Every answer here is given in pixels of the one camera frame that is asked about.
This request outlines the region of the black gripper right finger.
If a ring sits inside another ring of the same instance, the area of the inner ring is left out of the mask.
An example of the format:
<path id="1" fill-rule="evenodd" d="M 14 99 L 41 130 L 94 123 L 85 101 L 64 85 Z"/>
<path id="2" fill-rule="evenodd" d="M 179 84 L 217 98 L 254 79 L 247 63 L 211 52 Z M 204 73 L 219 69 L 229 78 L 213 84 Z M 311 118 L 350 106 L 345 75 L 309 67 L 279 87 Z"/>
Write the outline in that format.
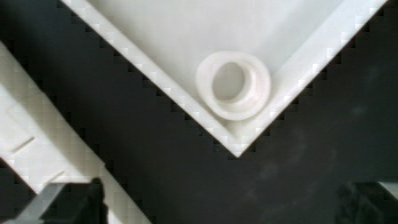
<path id="1" fill-rule="evenodd" d="M 336 224 L 398 224 L 398 198 L 378 182 L 350 182 L 338 189 Z"/>

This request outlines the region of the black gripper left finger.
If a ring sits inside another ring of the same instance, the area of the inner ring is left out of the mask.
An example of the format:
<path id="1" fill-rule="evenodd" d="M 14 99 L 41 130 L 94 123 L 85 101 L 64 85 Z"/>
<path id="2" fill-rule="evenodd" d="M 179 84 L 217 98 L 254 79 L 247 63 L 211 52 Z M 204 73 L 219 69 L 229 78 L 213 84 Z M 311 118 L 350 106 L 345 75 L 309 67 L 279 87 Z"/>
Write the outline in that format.
<path id="1" fill-rule="evenodd" d="M 103 182 L 52 183 L 23 212 L 23 224 L 108 224 Z"/>

